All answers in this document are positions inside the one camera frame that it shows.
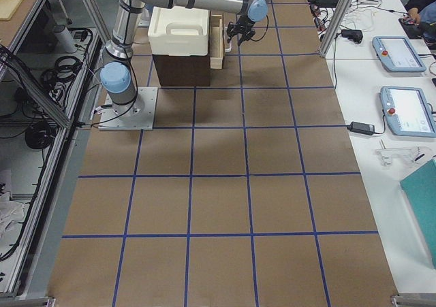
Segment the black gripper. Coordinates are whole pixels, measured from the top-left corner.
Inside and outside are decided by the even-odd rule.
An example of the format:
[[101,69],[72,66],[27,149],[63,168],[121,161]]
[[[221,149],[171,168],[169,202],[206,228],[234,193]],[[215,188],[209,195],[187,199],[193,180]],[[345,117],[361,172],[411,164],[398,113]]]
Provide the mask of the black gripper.
[[238,39],[239,46],[243,42],[249,41],[255,35],[255,30],[253,29],[254,25],[255,22],[248,16],[239,16],[236,22],[229,22],[226,32],[227,43],[230,43],[232,38],[236,35],[240,35]]

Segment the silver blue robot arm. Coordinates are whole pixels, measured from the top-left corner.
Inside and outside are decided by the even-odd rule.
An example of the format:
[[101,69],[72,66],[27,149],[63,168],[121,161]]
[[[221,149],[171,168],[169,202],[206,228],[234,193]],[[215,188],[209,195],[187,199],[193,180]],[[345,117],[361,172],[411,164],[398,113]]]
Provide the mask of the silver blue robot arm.
[[105,45],[102,86],[112,100],[116,116],[134,115],[142,109],[131,68],[133,43],[143,11],[152,8],[149,37],[154,55],[206,56],[209,13],[227,12],[238,16],[230,22],[227,36],[250,41],[255,23],[265,19],[270,0],[119,0],[112,37]]

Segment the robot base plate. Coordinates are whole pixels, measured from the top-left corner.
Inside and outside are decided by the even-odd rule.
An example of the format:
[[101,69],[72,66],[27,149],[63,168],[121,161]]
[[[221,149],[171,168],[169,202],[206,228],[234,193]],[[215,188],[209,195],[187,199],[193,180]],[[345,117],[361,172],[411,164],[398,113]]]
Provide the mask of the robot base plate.
[[157,87],[140,87],[132,107],[113,105],[107,94],[105,104],[109,107],[102,110],[98,128],[106,131],[152,130],[157,94]]

